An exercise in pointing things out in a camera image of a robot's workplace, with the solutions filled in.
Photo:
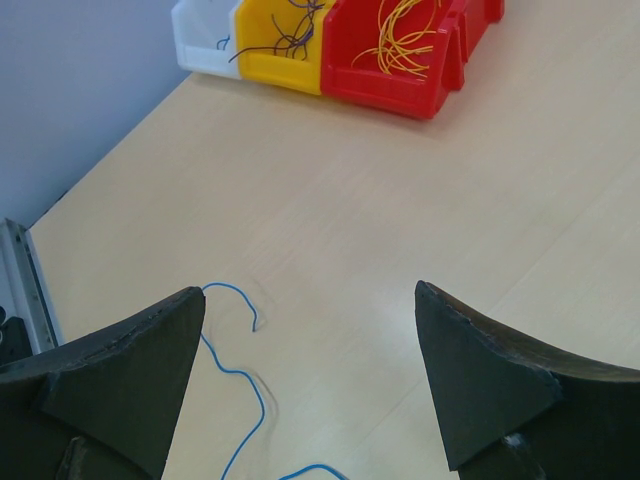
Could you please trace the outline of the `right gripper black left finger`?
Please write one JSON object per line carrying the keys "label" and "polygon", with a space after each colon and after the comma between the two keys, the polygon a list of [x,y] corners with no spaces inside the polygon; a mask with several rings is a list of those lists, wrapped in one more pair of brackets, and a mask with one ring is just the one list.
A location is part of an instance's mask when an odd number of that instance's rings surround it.
{"label": "right gripper black left finger", "polygon": [[187,287],[2,366],[2,478],[161,478],[205,306],[203,291]]}

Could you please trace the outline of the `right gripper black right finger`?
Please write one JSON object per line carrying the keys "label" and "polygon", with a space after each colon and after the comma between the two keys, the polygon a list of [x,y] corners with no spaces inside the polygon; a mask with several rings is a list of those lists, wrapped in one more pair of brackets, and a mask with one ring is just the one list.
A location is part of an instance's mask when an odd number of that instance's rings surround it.
{"label": "right gripper black right finger", "polygon": [[459,478],[638,478],[638,370],[544,343],[424,281],[415,319]]}

